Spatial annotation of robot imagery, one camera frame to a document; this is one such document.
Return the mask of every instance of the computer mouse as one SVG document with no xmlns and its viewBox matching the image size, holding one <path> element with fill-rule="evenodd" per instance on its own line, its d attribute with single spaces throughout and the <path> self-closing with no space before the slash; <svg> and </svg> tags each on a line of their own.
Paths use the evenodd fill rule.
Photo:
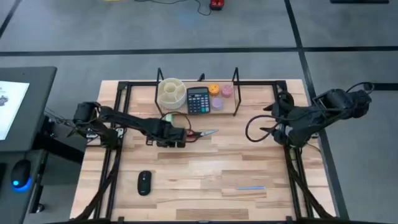
<svg viewBox="0 0 398 224">
<path fill-rule="evenodd" d="M 26 185 L 30 177 L 30 161 L 23 159 L 18 161 L 11 170 L 11 184 L 15 188 Z"/>
<path fill-rule="evenodd" d="M 152 179 L 152 173 L 148 170 L 144 170 L 138 175 L 137 190 L 139 195 L 145 196 L 150 193 L 150 180 Z"/>
</svg>

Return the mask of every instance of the cable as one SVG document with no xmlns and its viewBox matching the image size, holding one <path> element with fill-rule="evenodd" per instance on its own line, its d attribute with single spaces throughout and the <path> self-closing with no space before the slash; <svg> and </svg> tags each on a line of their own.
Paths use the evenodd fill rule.
<svg viewBox="0 0 398 224">
<path fill-rule="evenodd" d="M 204 14 L 204 13 L 200 12 L 200 8 L 201 8 L 201 3 L 200 3 L 200 1 L 199 1 L 199 0 L 195 0 L 195 2 L 199 3 L 198 10 L 197 10 L 197 12 L 198 12 L 199 14 L 201 14 L 201 15 L 203 15 L 203 16 L 210 16 L 210 14 L 211 14 L 211 9 L 210 9 L 210 11 L 209 11 L 208 14 Z"/>
<path fill-rule="evenodd" d="M 318 147 L 316 147 L 316 146 L 314 146 L 314 145 L 311 145 L 311 144 L 309 144 L 309 143 L 307 143 L 307 145 L 313 147 L 313 148 L 316 149 L 318 152 L 321 152 L 321 149 L 320 149 L 320 148 L 318 148 Z"/>
<path fill-rule="evenodd" d="M 346 93 L 349 93 L 349 91 L 351 91 L 353 88 L 355 88 L 355 87 L 357 87 L 359 85 L 364 85 L 364 84 L 368 84 L 368 85 L 372 86 L 372 88 L 368 92 L 366 92 L 367 94 L 371 94 L 373 92 L 373 90 L 374 90 L 374 84 L 371 83 L 371 82 L 360 82 L 360 83 L 357 83 L 357 84 L 349 87 L 348 90 L 346 91 Z"/>
<path fill-rule="evenodd" d="M 87 141 L 87 143 L 86 144 L 88 144 L 88 143 L 90 143 L 90 142 L 92 142 L 92 141 L 94 141 L 95 139 L 98 139 L 98 137 L 99 137 L 99 135 L 97 135 L 95 138 L 93 138 L 93 139 L 90 139 L 89 141 Z"/>
<path fill-rule="evenodd" d="M 271 133 L 273 130 L 275 130 L 276 126 L 278 126 L 278 125 L 280 124 L 280 123 L 277 123 L 275 126 L 271 127 L 271 131 L 269 131 L 269 132 L 268 132 L 265 136 L 263 136 L 262 138 L 257 139 L 257 140 L 253 140 L 253 139 L 250 138 L 250 136 L 249 136 L 249 126 L 250 126 L 250 124 L 251 124 L 255 119 L 258 119 L 258 118 L 274 118 L 274 119 L 279 119 L 279 120 L 281 120 L 281 121 L 296 121 L 296 120 L 298 120 L 298 119 L 300 119 L 300 118 L 303 118 L 303 117 L 305 117 L 305 116 L 307 116 L 307 115 L 309 115 L 309 114 L 312 114 L 312 113 L 315 113 L 315 112 L 320 112 L 320 111 L 326 111 L 326 112 L 343 112 L 343 111 L 347 111 L 347 110 L 341 110 L 341 109 L 319 109 L 319 110 L 308 111 L 307 113 L 304 113 L 304 114 L 302 114 L 301 116 L 298 116 L 297 118 L 281 118 L 281 117 L 278 117 L 278 116 L 272 116 L 272 115 L 267 115 L 267 114 L 257 115 L 257 116 L 255 116 L 255 117 L 251 118 L 251 119 L 249 120 L 249 122 L 247 123 L 246 129 L 245 129 L 245 135 L 246 135 L 246 137 L 247 137 L 247 139 L 248 139 L 249 141 L 251 141 L 251 142 L 259 142 L 259 141 L 264 140 L 266 137 L 268 137 L 268 136 L 270 135 L 270 133 Z"/>
<path fill-rule="evenodd" d="M 255 120 L 255 119 L 253 119 L 253 118 L 250 119 L 250 121 L 248 122 L 248 124 L 246 125 L 246 128 L 245 128 L 245 130 L 244 130 L 244 133 L 245 133 L 247 139 L 248 139 L 249 141 L 251 141 L 251 142 L 259 142 L 259 141 L 262 141 L 262 140 L 266 139 L 266 138 L 271 134 L 271 132 L 272 132 L 273 130 L 275 130 L 275 128 L 276 128 L 278 125 L 280 125 L 280 123 L 276 123 L 273 127 L 271 127 L 271 130 L 272 130 L 272 131 L 269 131 L 265 136 L 263 136 L 263 137 L 261 137 L 261 138 L 259 138 L 259 139 L 254 140 L 254 139 L 250 138 L 250 136 L 249 136 L 249 126 L 250 126 L 250 123 L 252 123 L 254 120 Z"/>
<path fill-rule="evenodd" d="M 53 114 L 57 115 L 58 117 L 60 117 L 60 118 L 62 118 L 62 119 L 66 119 L 66 118 L 64 118 L 63 116 L 61 116 L 60 114 L 58 114 L 57 112 L 55 112 L 54 110 L 51 110 L 51 108 L 49 108 L 49 107 L 45 107 L 45 109 L 51 111 Z"/>
<path fill-rule="evenodd" d="M 74 128 L 75 124 L 73 123 L 73 121 L 64 118 L 63 116 L 57 114 L 56 112 L 54 112 L 53 110 L 51 110 L 50 108 L 46 108 L 48 110 L 45 110 L 44 112 L 46 113 L 46 115 L 48 117 L 50 117 L 51 119 L 53 119 L 57 124 L 64 124 L 65 126 Z"/>
<path fill-rule="evenodd" d="M 184 118 L 188 121 L 188 124 L 189 124 L 188 130 L 189 130 L 189 131 L 192 131 L 191 121 L 189 120 L 189 118 L 188 118 L 188 116 L 187 116 L 186 113 L 181 113 L 181 112 L 178 112 L 178 111 L 171 111 L 171 112 L 168 112 L 168 113 L 164 114 L 160 119 L 163 119 L 163 118 L 166 117 L 166 115 L 168 115 L 168 114 L 180 114 L 180 115 L 184 116 Z"/>
<path fill-rule="evenodd" d="M 160 2 L 160 1 L 155 1 L 155 0 L 134 0 L 134 1 L 136 1 L 136 2 L 147 2 L 147 1 L 150 1 L 150 2 L 153 2 L 153 3 L 157 3 L 157 4 L 175 4 L 175 3 L 178 3 L 178 2 L 185 2 L 185 1 L 188 1 L 188 0 L 178 0 L 178 1 L 174 1 L 174 2 Z M 202 12 L 200 11 L 201 2 L 200 2 L 199 0 L 194 0 L 194 1 L 196 1 L 197 3 L 199 3 L 198 10 L 197 10 L 197 12 L 198 12 L 199 14 L 201 14 L 201 15 L 203 15 L 203 16 L 210 16 L 210 14 L 211 14 L 211 9 L 210 9 L 210 12 L 209 12 L 208 14 L 202 13 Z"/>
</svg>

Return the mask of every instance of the calculator keypad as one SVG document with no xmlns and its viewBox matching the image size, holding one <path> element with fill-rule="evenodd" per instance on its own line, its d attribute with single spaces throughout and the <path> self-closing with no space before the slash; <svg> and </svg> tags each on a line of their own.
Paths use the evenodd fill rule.
<svg viewBox="0 0 398 224">
<path fill-rule="evenodd" d="M 210 99 L 207 93 L 188 94 L 188 112 L 192 113 L 209 113 Z"/>
</svg>

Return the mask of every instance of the orange cap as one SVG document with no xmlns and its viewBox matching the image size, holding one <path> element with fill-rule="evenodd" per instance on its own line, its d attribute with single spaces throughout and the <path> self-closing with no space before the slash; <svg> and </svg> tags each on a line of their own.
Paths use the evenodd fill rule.
<svg viewBox="0 0 398 224">
<path fill-rule="evenodd" d="M 209 93 L 212 96 L 216 96 L 220 93 L 220 86 L 217 84 L 210 84 L 209 85 Z"/>
</svg>

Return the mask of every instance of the wooden table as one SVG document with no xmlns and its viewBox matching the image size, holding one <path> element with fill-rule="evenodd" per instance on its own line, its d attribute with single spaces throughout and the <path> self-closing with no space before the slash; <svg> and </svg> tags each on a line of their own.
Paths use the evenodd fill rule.
<svg viewBox="0 0 398 224">
<path fill-rule="evenodd" d="M 286 80 L 297 106 L 307 105 L 301 80 Z M 114 105 L 118 81 L 103 81 L 98 102 Z M 153 86 L 132 89 L 129 114 L 140 118 L 160 114 L 154 102 Z M 244 127 L 263 108 L 274 101 L 270 86 L 242 86 L 242 103 L 238 114 L 189 116 L 194 130 L 219 129 L 186 148 L 146 146 L 145 137 L 129 129 L 124 137 L 121 166 L 114 199 L 112 220 L 285 220 L 294 217 L 284 150 L 272 138 L 253 143 L 246 139 Z M 253 122 L 252 138 L 264 135 L 260 127 L 275 122 Z M 175 126 L 186 126 L 182 116 Z M 316 147 L 316 140 L 310 143 Z M 71 217 L 77 216 L 98 189 L 105 150 L 87 147 Z M 310 190 L 325 209 L 335 214 L 320 152 L 303 148 L 303 163 Z M 137 193 L 137 176 L 151 170 L 152 192 L 146 197 Z M 264 186 L 265 190 L 237 190 L 237 187 Z M 305 214 L 299 191 L 300 204 Z M 104 197 L 103 217 L 108 195 Z"/>
</svg>

